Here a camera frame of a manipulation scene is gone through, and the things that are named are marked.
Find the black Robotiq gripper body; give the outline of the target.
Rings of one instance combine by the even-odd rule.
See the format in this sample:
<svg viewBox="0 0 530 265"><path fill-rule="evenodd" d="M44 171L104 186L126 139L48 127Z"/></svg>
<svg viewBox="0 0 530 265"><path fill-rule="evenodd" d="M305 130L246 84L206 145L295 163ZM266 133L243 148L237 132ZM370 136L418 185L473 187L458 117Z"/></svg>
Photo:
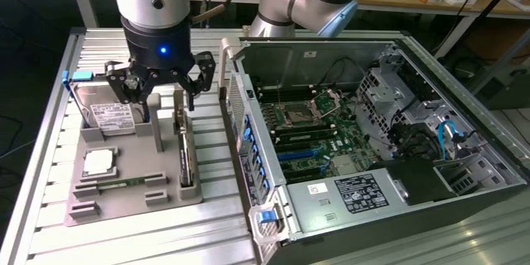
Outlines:
<svg viewBox="0 0 530 265"><path fill-rule="evenodd" d="M191 53L191 25L186 18L175 26L151 29L122 17L130 56L141 66L157 70L190 72L195 64Z"/></svg>

